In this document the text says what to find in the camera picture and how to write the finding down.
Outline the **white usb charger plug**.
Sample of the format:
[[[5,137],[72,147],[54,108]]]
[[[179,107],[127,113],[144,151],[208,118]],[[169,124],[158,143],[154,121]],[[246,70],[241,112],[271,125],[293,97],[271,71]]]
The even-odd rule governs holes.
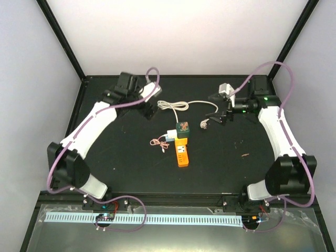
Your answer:
[[[174,141],[177,138],[177,130],[167,130],[166,134],[164,135],[166,142]]]

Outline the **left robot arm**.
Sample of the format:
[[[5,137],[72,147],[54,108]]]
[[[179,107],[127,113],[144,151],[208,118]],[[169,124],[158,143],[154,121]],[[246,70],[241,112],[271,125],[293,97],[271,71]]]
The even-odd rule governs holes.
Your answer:
[[[91,173],[85,158],[105,128],[126,112],[140,110],[147,118],[155,113],[152,100],[161,91],[158,79],[120,73],[117,83],[101,94],[76,129],[60,143],[48,146],[47,191],[57,194],[75,190],[93,199],[100,209],[108,209],[113,202],[112,195],[107,193],[109,187]]]

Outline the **green cube socket adapter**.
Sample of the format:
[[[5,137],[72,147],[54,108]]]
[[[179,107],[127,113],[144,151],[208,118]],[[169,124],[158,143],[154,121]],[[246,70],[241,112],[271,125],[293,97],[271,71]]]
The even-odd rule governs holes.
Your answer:
[[[176,123],[176,137],[178,139],[188,138],[190,136],[190,126],[188,122]]]

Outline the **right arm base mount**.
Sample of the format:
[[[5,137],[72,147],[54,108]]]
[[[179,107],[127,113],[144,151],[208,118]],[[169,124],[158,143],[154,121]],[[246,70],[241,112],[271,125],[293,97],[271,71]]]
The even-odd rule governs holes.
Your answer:
[[[270,207],[265,204],[264,200],[249,199],[246,185],[240,189],[239,193],[223,193],[217,202],[217,206],[222,207],[224,212],[236,214],[270,213]]]

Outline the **orange power strip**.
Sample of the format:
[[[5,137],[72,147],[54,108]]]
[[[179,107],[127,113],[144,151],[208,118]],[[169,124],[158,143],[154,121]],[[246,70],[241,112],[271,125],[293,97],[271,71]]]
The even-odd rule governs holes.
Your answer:
[[[188,138],[166,138],[166,142],[174,142],[178,167],[187,167],[189,165],[187,153]]]

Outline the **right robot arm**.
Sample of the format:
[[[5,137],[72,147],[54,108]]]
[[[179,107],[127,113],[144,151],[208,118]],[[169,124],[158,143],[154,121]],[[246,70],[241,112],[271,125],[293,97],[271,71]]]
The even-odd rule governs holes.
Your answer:
[[[248,80],[247,96],[238,98],[228,83],[219,85],[209,99],[221,101],[224,108],[207,114],[209,120],[225,125],[235,114],[254,114],[264,127],[274,153],[274,162],[265,178],[242,188],[239,207],[252,211],[258,202],[284,200],[298,207],[309,207],[315,199],[313,175],[317,160],[307,155],[293,136],[280,98],[271,90],[267,77]]]

